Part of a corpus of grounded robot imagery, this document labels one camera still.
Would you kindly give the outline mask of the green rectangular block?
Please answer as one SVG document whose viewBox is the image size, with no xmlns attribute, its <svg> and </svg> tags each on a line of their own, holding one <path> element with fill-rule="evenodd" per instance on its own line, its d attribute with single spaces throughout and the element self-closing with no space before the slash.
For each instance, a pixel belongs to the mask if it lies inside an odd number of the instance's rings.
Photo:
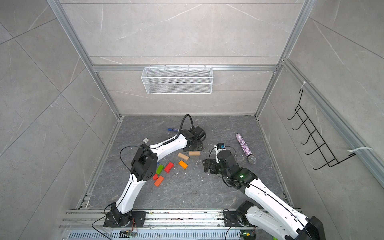
<svg viewBox="0 0 384 240">
<path fill-rule="evenodd" d="M 162 171 L 164 170 L 164 168 L 165 167 L 163 165 L 158 165 L 157 170 L 156 170 L 156 174 L 160 175 L 162 173 Z"/>
</svg>

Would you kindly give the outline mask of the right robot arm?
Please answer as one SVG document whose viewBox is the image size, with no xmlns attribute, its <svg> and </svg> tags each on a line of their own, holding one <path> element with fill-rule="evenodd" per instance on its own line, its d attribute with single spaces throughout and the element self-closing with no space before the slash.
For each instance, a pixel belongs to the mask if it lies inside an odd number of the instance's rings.
<svg viewBox="0 0 384 240">
<path fill-rule="evenodd" d="M 285 203 L 223 146 L 213 148 L 215 158 L 203 160 L 204 171 L 220 177 L 226 186 L 239 190 L 249 201 L 235 211 L 223 211 L 227 227 L 257 227 L 277 240 L 324 240 L 323 223 Z"/>
</svg>

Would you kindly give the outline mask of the natural wood block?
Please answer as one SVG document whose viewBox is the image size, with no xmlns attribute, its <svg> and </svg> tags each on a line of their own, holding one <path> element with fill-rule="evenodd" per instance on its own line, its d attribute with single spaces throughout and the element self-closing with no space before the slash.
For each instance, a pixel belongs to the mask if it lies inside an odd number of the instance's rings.
<svg viewBox="0 0 384 240">
<path fill-rule="evenodd" d="M 189 151 L 189 156 L 199 156 L 201 153 L 196 151 Z"/>
<path fill-rule="evenodd" d="M 181 158 L 183 161 L 188 161 L 190 158 L 182 153 L 178 153 L 178 157 Z"/>
</svg>

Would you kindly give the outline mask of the red arch block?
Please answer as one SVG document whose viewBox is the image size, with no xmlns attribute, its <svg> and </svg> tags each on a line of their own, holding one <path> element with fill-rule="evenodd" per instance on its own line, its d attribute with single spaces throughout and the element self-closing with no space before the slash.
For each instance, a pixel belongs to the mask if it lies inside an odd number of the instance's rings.
<svg viewBox="0 0 384 240">
<path fill-rule="evenodd" d="M 164 171 L 169 174 L 171 169 L 174 167 L 173 163 L 168 163 L 168 165 L 164 168 Z"/>
</svg>

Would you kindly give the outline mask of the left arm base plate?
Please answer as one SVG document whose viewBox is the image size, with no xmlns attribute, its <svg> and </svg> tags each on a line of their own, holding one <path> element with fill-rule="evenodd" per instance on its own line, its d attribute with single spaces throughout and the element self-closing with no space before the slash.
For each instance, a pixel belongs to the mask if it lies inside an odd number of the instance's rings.
<svg viewBox="0 0 384 240">
<path fill-rule="evenodd" d="M 111 228 L 128 228 L 137 227 L 142 228 L 145 223 L 147 212 L 129 212 L 127 214 L 120 214 L 119 212 L 108 212 L 103 227 Z"/>
</svg>

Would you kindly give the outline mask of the orange rectangular block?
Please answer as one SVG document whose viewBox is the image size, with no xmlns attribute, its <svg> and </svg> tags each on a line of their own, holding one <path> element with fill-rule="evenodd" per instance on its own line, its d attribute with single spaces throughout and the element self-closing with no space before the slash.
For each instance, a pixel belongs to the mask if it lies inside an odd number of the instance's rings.
<svg viewBox="0 0 384 240">
<path fill-rule="evenodd" d="M 155 181 L 154 185 L 156 187 L 159 187 L 161 185 L 161 183 L 163 182 L 165 178 L 163 176 L 159 176 L 159 178 Z"/>
</svg>

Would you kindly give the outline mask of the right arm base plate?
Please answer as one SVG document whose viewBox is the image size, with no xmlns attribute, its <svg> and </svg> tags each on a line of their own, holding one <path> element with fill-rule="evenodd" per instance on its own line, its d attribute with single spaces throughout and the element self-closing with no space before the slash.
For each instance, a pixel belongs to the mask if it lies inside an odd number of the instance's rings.
<svg viewBox="0 0 384 240">
<path fill-rule="evenodd" d="M 250 225 L 246 216 L 238 211 L 223 210 L 222 213 L 226 227 L 248 227 Z"/>
</svg>

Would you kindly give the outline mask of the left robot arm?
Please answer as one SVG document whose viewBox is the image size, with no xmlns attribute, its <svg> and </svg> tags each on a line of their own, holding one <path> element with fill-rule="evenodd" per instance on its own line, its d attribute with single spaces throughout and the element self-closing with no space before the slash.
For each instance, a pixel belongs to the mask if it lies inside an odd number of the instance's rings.
<svg viewBox="0 0 384 240">
<path fill-rule="evenodd" d="M 158 162 L 178 150 L 201 151 L 205 139 L 205 131 L 199 126 L 195 127 L 192 116 L 186 114 L 175 136 L 155 145 L 140 145 L 132 160 L 132 166 L 128 168 L 129 181 L 121 197 L 109 205 L 111 210 L 105 214 L 104 227 L 134 226 L 132 216 L 134 203 L 144 184 L 155 176 Z"/>
</svg>

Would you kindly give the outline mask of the yellow-orange rectangular block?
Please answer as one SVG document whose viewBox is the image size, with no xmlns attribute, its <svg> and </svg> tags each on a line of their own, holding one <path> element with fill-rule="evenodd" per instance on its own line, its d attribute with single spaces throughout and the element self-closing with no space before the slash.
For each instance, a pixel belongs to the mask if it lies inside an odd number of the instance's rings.
<svg viewBox="0 0 384 240">
<path fill-rule="evenodd" d="M 179 161 L 179 165 L 183 168 L 183 169 L 187 169 L 188 165 L 184 162 L 184 161 Z"/>
</svg>

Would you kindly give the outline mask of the aluminium mounting rail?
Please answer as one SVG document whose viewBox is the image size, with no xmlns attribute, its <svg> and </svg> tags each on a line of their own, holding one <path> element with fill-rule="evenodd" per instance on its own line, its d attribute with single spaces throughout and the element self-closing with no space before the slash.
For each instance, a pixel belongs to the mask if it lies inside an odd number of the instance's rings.
<svg viewBox="0 0 384 240">
<path fill-rule="evenodd" d="M 144 226 L 136 229 L 225 228 L 223 210 L 134 210 L 147 212 Z M 59 224 L 60 228 L 102 228 L 106 215 L 103 210 L 70 210 Z"/>
</svg>

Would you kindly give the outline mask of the glitter purple tube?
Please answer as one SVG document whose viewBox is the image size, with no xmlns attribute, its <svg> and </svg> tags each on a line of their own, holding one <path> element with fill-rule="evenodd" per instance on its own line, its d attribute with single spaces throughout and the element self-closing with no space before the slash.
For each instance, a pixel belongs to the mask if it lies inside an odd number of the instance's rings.
<svg viewBox="0 0 384 240">
<path fill-rule="evenodd" d="M 248 147 L 247 143 L 245 142 L 245 140 L 241 136 L 241 134 L 236 134 L 236 139 L 237 139 L 239 145 L 241 146 L 241 148 L 242 148 L 242 150 L 243 150 L 243 152 L 247 158 L 248 163 L 251 165 L 255 165 L 257 163 L 257 159 L 253 155 L 253 153 L 251 152 L 250 148 Z"/>
</svg>

